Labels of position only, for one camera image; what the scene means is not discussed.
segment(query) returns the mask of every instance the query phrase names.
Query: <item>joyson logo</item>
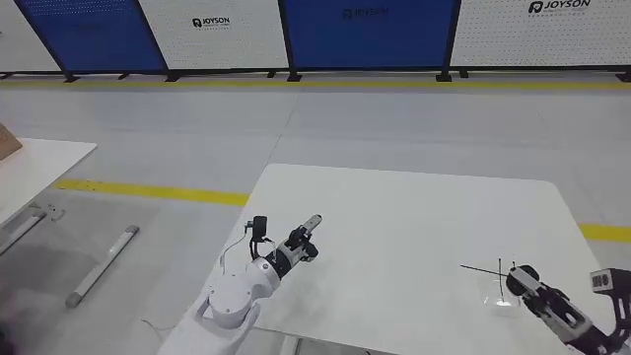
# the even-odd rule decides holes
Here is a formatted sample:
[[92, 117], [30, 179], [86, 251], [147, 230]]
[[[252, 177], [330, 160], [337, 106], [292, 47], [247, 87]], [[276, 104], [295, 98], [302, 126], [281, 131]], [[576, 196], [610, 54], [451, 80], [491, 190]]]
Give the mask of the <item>joyson logo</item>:
[[535, 0], [530, 3], [530, 7], [528, 7], [529, 14], [538, 14], [538, 13], [560, 13], [560, 12], [574, 12], [574, 11], [584, 11], [588, 7], [592, 0], [552, 0], [543, 5], [543, 2], [540, 0]]
[[230, 28], [230, 18], [193, 18], [193, 25], [198, 30], [226, 30]]

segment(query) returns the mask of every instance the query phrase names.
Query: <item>cardboard box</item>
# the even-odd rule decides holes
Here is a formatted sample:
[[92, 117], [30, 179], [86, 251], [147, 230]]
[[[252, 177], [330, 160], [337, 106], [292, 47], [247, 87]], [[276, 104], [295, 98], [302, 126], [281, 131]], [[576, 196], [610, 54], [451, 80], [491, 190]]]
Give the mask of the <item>cardboard box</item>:
[[22, 148], [22, 143], [0, 123], [0, 161]]

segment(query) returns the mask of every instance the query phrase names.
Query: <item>robotic arm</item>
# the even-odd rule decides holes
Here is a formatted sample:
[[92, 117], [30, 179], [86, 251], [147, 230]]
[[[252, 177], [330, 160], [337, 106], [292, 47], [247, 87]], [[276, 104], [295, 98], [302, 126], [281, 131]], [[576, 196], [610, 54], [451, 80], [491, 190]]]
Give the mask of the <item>robotic arm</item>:
[[321, 216], [314, 215], [267, 256], [258, 254], [259, 244], [273, 244], [265, 237], [267, 217], [254, 217], [245, 225], [245, 232], [252, 229], [249, 241], [252, 262], [245, 272], [224, 274], [212, 285], [195, 316], [199, 324], [215, 335], [213, 353], [205, 355], [237, 353], [260, 313], [256, 300], [271, 297], [282, 278], [299, 262], [311, 262], [317, 257], [311, 237], [321, 221]]
[[631, 335], [631, 272], [605, 269], [591, 274], [592, 289], [613, 302], [616, 329], [607, 336], [576, 308], [559, 289], [539, 282], [539, 274], [529, 265], [514, 267], [506, 287], [522, 297], [528, 309], [566, 345], [586, 355], [631, 354], [625, 341]]

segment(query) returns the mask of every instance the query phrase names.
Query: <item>perforated panel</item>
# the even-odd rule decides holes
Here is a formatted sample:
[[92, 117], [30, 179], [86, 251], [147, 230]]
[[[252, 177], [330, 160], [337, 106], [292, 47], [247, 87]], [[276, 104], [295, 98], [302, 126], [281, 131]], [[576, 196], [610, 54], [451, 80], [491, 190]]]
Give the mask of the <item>perforated panel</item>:
[[462, 0], [453, 66], [630, 63], [631, 0]]
[[22, 0], [70, 71], [161, 70], [133, 0]]
[[454, 0], [285, 0], [300, 67], [441, 66]]
[[13, 0], [0, 0], [0, 72], [59, 71]]
[[287, 67], [277, 0], [140, 0], [171, 69]]

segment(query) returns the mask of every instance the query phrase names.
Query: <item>black frame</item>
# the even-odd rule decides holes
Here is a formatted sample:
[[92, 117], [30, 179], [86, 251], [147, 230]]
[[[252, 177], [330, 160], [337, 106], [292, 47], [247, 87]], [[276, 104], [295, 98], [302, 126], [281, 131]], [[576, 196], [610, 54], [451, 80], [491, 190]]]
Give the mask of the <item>black frame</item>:
[[511, 71], [577, 71], [577, 70], [592, 70], [592, 71], [610, 71], [610, 72], [624, 72], [624, 74], [617, 74], [616, 77], [623, 82], [631, 82], [631, 64], [629, 65], [580, 65], [580, 66], [452, 66], [452, 54], [454, 51], [454, 44], [456, 40], [456, 29], [460, 13], [460, 7], [462, 0], [455, 0], [452, 11], [452, 18], [450, 20], [450, 29], [448, 32], [448, 41], [445, 51], [445, 58], [443, 64], [440, 66], [403, 66], [403, 67], [296, 67], [294, 61], [294, 52], [289, 34], [289, 24], [287, 18], [287, 10], [285, 6], [285, 0], [277, 0], [278, 10], [280, 14], [280, 20], [282, 25], [283, 37], [285, 42], [285, 50], [287, 53], [288, 67], [283, 68], [225, 68], [225, 69], [169, 69], [164, 54], [160, 50], [160, 46], [156, 41], [156, 37], [151, 30], [147, 17], [140, 5], [139, 0], [133, 0], [136, 4], [137, 10], [142, 15], [142, 19], [149, 35], [151, 36], [152, 43], [160, 53], [162, 59], [163, 69], [157, 71], [129, 71], [129, 70], [108, 70], [108, 71], [69, 71], [66, 69], [59, 57], [53, 52], [48, 41], [43, 38], [41, 31], [35, 27], [35, 24], [29, 13], [25, 11], [25, 6], [21, 0], [14, 0], [22, 14], [25, 16], [29, 25], [35, 31], [37, 37], [41, 40], [46, 50], [49, 52], [60, 71], [41, 71], [41, 72], [2, 72], [4, 74], [0, 79], [11, 77], [14, 74], [25, 75], [63, 75], [66, 78], [67, 83], [72, 83], [78, 80], [76, 75], [87, 74], [119, 74], [119, 80], [124, 79], [129, 74], [142, 74], [142, 75], [164, 75], [167, 76], [167, 82], [177, 81], [182, 76], [195, 76], [195, 75], [218, 75], [218, 74], [239, 74], [239, 73], [267, 73], [268, 78], [272, 78], [278, 72], [289, 72], [288, 82], [299, 82], [302, 75], [299, 72], [319, 72], [319, 71], [384, 71], [384, 72], [429, 72], [440, 71], [440, 74], [436, 75], [437, 82], [450, 82], [452, 76], [450, 71], [458, 71], [461, 78], [468, 78], [469, 71], [497, 71], [497, 72], [511, 72]]
[[436, 76], [436, 81], [438, 82], [450, 82], [452, 80], [450, 69], [452, 65], [452, 53], [454, 53], [454, 43], [456, 42], [457, 20], [460, 17], [461, 5], [462, 0], [456, 0], [454, 2], [454, 7], [452, 8], [452, 21], [450, 22], [447, 48], [445, 49], [445, 61], [443, 62], [441, 74]]

